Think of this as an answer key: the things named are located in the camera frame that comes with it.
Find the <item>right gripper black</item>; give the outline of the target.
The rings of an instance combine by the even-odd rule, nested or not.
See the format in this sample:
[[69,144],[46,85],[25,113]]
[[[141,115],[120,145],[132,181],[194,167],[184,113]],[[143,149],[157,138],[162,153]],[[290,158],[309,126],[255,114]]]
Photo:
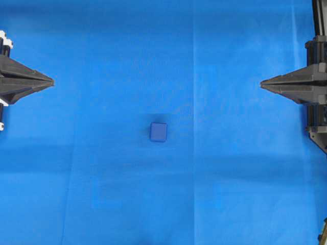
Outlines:
[[307,67],[260,82],[261,88],[307,105],[309,138],[326,153],[326,36],[306,43]]

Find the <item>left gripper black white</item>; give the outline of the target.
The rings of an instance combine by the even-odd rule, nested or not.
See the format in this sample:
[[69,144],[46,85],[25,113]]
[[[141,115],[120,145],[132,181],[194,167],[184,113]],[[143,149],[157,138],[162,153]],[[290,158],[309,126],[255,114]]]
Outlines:
[[3,111],[19,99],[54,86],[54,80],[9,58],[13,42],[1,30],[1,131],[4,130]]

